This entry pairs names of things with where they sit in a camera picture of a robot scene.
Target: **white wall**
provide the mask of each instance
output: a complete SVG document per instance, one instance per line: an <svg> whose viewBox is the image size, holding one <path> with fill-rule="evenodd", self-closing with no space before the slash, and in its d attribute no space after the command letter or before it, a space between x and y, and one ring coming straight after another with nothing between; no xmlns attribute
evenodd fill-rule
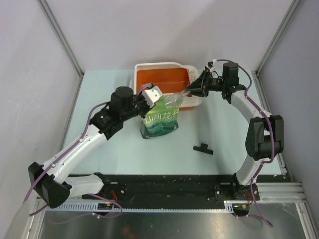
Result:
<svg viewBox="0 0 319 239"><path fill-rule="evenodd" d="M319 225L319 1L307 0L261 77L271 109L285 121L285 155Z"/></svg>
<svg viewBox="0 0 319 239"><path fill-rule="evenodd" d="M292 0L48 0L83 69L228 58L256 69Z"/></svg>
<svg viewBox="0 0 319 239"><path fill-rule="evenodd" d="M79 78L35 0L0 2L0 238L60 145Z"/></svg>

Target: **aluminum frame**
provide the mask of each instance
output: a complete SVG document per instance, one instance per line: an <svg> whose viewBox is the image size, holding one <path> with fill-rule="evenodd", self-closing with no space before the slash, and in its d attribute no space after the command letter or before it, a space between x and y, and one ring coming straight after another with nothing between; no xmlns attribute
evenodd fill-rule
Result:
<svg viewBox="0 0 319 239"><path fill-rule="evenodd" d="M70 200L63 203L57 208L48 208L47 211L53 212L119 212L120 209L102 209L98 210L98 204L101 201L96 200L83 200L78 199L76 201ZM233 207L231 203L224 202L225 209L135 209L124 208L125 213L233 213Z"/></svg>
<svg viewBox="0 0 319 239"><path fill-rule="evenodd" d="M41 9L43 10L44 15L47 17L47 20L49 21L50 25L52 26L53 31L55 32L56 36L58 37L62 47L64 48L67 56L70 58L73 67L75 68L76 72L80 76L80 80L83 78L83 71L81 70L78 61L76 57L74 56L70 45L68 44L60 26L58 25L53 12L51 11L48 3L46 0L37 0ZM274 49L278 45L282 35L284 34L285 30L289 26L289 23L293 19L295 13L297 12L298 8L300 7L301 3L303 0L294 0L286 13L282 23L280 24L270 46L268 47L263 59L261 60L258 68L257 68L257 75L260 74L260 72L263 70L265 64L268 62L270 59ZM257 78L257 75L254 77L254 81L256 84L257 92L261 100L262 106L266 109L269 110L269 104L267 102L265 93L262 89L262 85L260 83L260 80ZM73 102L73 106L71 109L71 113L69 116L69 122L73 114L73 109L75 106L75 102L80 90L81 83L79 83L79 87L77 89L77 93ZM285 169L287 168L287 165L285 164L284 157L282 155L279 156L279 163L282 168L282 173L286 173ZM309 206L307 203L307 198L304 193L303 187L301 183L258 183L258 187L260 188L260 194L261 194L261 200L263 203L274 203L274 202L295 202L296 207L300 216L301 223L304 228L304 232L306 235L306 238L317 238L318 237L318 232L316 229L316 226L314 225L314 220L312 218L311 212L309 211ZM225 205L229 205L231 203L230 201L225 201ZM35 203L35 208L39 209L44 205L43 202L37 200ZM32 217L29 219L27 222L27 236L26 238L28 239L36 239L39 236L40 229L42 226L42 222L44 219L44 214L45 211L42 211L38 215Z"/></svg>

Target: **robotic arm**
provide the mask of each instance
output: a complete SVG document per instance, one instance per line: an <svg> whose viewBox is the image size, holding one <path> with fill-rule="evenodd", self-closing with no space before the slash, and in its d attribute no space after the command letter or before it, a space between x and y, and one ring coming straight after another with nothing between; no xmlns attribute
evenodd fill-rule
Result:
<svg viewBox="0 0 319 239"><path fill-rule="evenodd" d="M133 95L129 87L118 87L109 102L91 110L84 132L71 144L43 165L34 162L29 166L34 190L51 208L60 206L69 197L97 194L107 183L102 174L84 177L68 175L93 149L121 130L124 121L136 116L145 117L161 96L160 89L153 85L139 95ZM105 106L90 119L93 110L101 105Z"/></svg>
<svg viewBox="0 0 319 239"><path fill-rule="evenodd" d="M272 158L272 144L274 146L273 157L284 149L284 121L281 116L273 116L259 107L247 94L248 89L239 84L237 63L228 62L223 65L222 77L214 78L216 60L209 62L201 75L185 88L192 95L207 97L209 91L221 92L223 99L233 105L249 123L246 150L247 157L237 173L234 181L237 189L248 186L251 180L256 182L258 170L263 163L269 163L266 159Z"/></svg>
<svg viewBox="0 0 319 239"><path fill-rule="evenodd" d="M214 78L215 63L216 60L209 62L201 75L185 90L187 94L199 97L207 97L209 91L221 92L223 99L238 109L249 123L245 142L248 155L233 177L233 195L247 198L249 184L256 182L262 164L270 163L277 153L283 151L283 119L260 108L248 96L246 87L239 84L238 64L225 63L222 77ZM29 166L32 187L24 201L32 189L51 208L60 206L69 197L99 193L109 183L102 174L84 177L68 175L87 154L121 130L124 121L136 116L144 117L161 96L160 89L153 85L137 95L133 95L129 87L117 88L109 102L91 110L84 132L77 139L43 165L34 162ZM105 106L91 118L93 110L101 105Z"/></svg>

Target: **purple cable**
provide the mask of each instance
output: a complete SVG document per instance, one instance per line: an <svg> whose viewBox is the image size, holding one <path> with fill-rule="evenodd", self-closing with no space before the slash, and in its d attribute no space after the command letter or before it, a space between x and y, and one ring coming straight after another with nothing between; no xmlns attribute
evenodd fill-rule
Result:
<svg viewBox="0 0 319 239"><path fill-rule="evenodd" d="M253 183L254 183L254 178L252 178L251 181L250 181L250 191L251 191L251 195L252 195L252 197L253 197L255 206L256 206L256 208L257 208L257 211L259 212L259 214L260 214L261 218L264 220L264 222L265 222L268 226L270 226L271 228L273 228L274 225L272 225L272 223L266 219L265 215L263 214L263 212L262 212L262 211L260 210L260 208L259 208L259 205L258 205L258 203L257 203L257 201L256 201L255 194L254 194Z"/></svg>
<svg viewBox="0 0 319 239"><path fill-rule="evenodd" d="M116 206L120 209L120 212L119 212L118 214L114 215L114 216L102 216L102 215L97 214L97 218L116 218L116 217L118 217L119 215L121 215L121 214L123 213L123 208L121 207L120 204L118 204L118 203L116 203L116 202L114 202L114 201L108 200L108 199L106 199L106 198L102 198L102 197L100 197L100 196L98 196L98 195L95 195L95 194L91 194L91 193L90 193L89 195L90 195L90 196L93 196L93 197L96 197L96 198L98 198L98 199L101 199L101 200L103 200L103 201L113 203L114 205L116 205ZM70 222L72 222L72 221L74 221L74 220L77 220L78 218L81 218L81 217L84 217L84 216L88 216L88 215L93 215L93 216L94 216L94 215L96 215L96 214L93 213L93 212L91 212L91 213L83 213L83 214L77 215L76 217L73 217L73 218L71 218L71 219L69 219L69 220L66 220L66 221L63 221L63 222L54 222L54 221L52 221L52 220L50 219L50 217L49 217L48 215L46 215L46 218L47 218L47 220L48 220L50 223L52 223L52 224L61 225L61 224L70 223Z"/></svg>
<svg viewBox="0 0 319 239"><path fill-rule="evenodd" d="M143 85L143 86L139 89L137 95L139 95L146 87L151 87L151 86L152 86L151 83L147 83L147 84Z"/></svg>
<svg viewBox="0 0 319 239"><path fill-rule="evenodd" d="M89 113L89 116L88 116L88 119L86 121L86 125L85 125L85 128L84 128L84 131L82 133L82 135L80 136L80 139L83 139L87 130L88 130L88 127L89 127L89 123L90 123L90 119L91 119L91 116L92 116L92 113L93 111L97 108L97 107L100 107L100 106L103 106L103 105L106 105L107 102L104 102L104 103L100 103L96 106L94 106L90 113ZM37 177L37 179L34 181L34 183L32 183L31 187L29 188L24 200L23 200L23 203L25 203L29 197L30 197L30 194L32 193L32 190L35 188L35 186L38 184L38 182L43 178L43 176L52 168L52 165L53 164L57 164L65 155L67 155L69 152L71 152L78 144L80 143L80 141L76 141L70 148L68 148L63 154L61 154L59 157L57 157L57 159L55 159L40 175L39 177ZM38 214L39 212L41 212L43 209L45 209L46 207L42 207L41 209L39 209L38 211L34 212L34 213L31 213L30 216L34 216L36 214Z"/></svg>
<svg viewBox="0 0 319 239"><path fill-rule="evenodd" d="M227 60L227 59L219 59L219 60L217 60L217 62L219 62L219 61L227 61L227 62L235 63L235 62L233 62L233 61L231 61L231 60ZM251 87L251 85L253 84L253 80L251 79L250 75L248 74L248 72L247 72L243 67L241 67L240 65L238 65L238 67L239 67L243 72L245 72L245 74L246 74L246 75L248 76L248 78L249 78L249 85L248 85L247 89L245 90L245 96L247 96L248 90L249 90L249 88Z"/></svg>
<svg viewBox="0 0 319 239"><path fill-rule="evenodd" d="M42 212L44 209L47 208L47 204L45 204L42 208L40 208L39 210L35 211L34 213L29 214L29 217L35 216L37 215L39 212Z"/></svg>
<svg viewBox="0 0 319 239"><path fill-rule="evenodd" d="M236 217L236 218L258 218L258 219L261 219L263 220L263 218L261 216L258 216L258 215L245 215L245 216L238 216L236 215L236 213L234 212L233 215Z"/></svg>

